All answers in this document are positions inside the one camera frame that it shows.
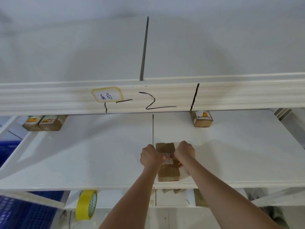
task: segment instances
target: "left forearm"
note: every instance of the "left forearm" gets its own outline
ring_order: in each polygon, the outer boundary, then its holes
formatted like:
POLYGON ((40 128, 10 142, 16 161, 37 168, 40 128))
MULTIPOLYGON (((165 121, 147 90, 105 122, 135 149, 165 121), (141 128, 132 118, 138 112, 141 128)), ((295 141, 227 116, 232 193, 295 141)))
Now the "left forearm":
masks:
POLYGON ((158 170, 157 166, 145 167, 140 177, 115 205, 99 229, 143 229, 158 170))

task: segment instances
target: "left hand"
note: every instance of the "left hand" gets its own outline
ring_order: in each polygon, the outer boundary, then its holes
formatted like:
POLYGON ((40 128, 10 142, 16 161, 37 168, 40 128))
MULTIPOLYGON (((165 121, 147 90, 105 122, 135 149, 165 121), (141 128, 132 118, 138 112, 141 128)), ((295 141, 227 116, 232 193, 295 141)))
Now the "left hand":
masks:
POLYGON ((144 167, 155 166, 160 168, 163 159, 163 155, 151 144, 142 149, 140 162, 144 167))

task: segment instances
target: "black marker line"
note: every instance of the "black marker line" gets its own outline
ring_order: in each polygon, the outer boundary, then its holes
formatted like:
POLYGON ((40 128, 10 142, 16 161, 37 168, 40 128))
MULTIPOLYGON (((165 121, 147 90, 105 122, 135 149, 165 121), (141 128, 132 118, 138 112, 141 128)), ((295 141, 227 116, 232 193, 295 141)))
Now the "black marker line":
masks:
POLYGON ((192 106, 191 106, 191 110, 193 109, 193 105, 194 105, 194 103, 195 103, 195 99, 196 99, 196 96, 197 96, 198 87, 199 87, 199 84, 197 84, 197 88, 196 88, 196 92, 195 92, 195 95, 194 95, 194 98, 193 98, 193 103, 192 103, 192 106))
POLYGON ((121 100, 121 101, 117 101, 116 103, 125 102, 125 101, 128 101, 128 100, 121 100))
MULTIPOLYGON (((139 92, 139 93, 147 94, 147 95, 150 95, 151 97, 153 97, 151 94, 146 93, 146 92, 139 92)), ((152 102, 150 105, 148 105, 145 109, 146 109, 146 110, 157 109, 157 108, 148 108, 148 107, 151 106, 155 101, 156 101, 156 99, 155 99, 155 97, 153 97, 153 102, 152 102)), ((158 107, 158 108, 177 108, 177 106, 166 106, 166 107, 158 107)))

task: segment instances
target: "hand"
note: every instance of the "hand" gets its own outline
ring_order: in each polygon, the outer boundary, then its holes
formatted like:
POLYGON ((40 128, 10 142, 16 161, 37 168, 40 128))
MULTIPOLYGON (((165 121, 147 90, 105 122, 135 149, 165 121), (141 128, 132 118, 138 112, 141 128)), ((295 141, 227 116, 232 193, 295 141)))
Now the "hand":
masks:
POLYGON ((142 149, 140 162, 144 167, 153 166, 160 169, 163 159, 163 155, 151 144, 142 149))
POLYGON ((179 168, 183 167, 181 162, 179 161, 183 156, 191 156, 195 158, 195 149, 193 146, 186 141, 182 141, 179 143, 178 147, 174 152, 175 158, 178 160, 179 168))

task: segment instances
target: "blue basket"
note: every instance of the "blue basket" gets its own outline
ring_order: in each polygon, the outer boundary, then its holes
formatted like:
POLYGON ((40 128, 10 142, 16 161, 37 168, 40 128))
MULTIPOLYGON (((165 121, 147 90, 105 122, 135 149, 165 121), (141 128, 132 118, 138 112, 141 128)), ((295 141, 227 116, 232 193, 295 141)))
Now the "blue basket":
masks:
MULTIPOLYGON (((0 142, 0 166, 20 141, 0 142)), ((64 191, 36 191, 33 194, 60 201, 64 191)), ((48 229, 57 209, 0 196, 0 229, 48 229)))

